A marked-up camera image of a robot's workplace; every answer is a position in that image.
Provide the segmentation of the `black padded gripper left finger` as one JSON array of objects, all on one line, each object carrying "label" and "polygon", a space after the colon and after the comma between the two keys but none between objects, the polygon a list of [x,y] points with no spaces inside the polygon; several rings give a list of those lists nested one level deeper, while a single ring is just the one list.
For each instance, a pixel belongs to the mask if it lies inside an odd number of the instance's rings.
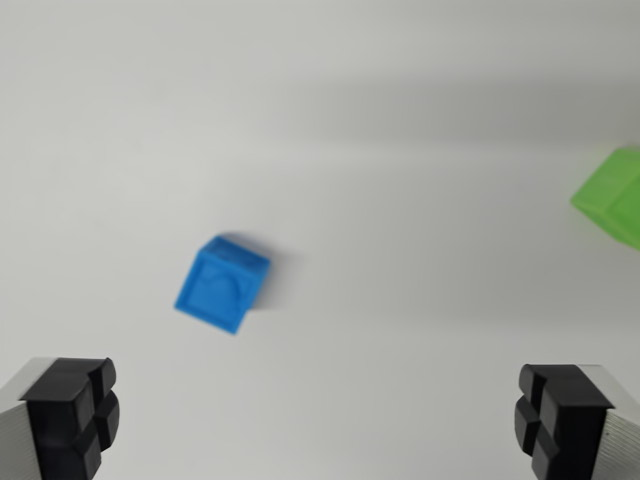
[{"label": "black padded gripper left finger", "polygon": [[109,358],[29,360],[1,387],[1,477],[92,479],[116,438]]}]

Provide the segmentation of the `black padded gripper right finger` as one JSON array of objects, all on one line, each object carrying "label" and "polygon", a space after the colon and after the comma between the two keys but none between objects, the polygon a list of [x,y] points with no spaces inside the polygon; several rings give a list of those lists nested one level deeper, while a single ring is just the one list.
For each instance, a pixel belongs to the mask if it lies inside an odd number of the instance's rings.
[{"label": "black padded gripper right finger", "polygon": [[514,410],[538,479],[639,477],[639,402],[600,365],[525,364]]}]

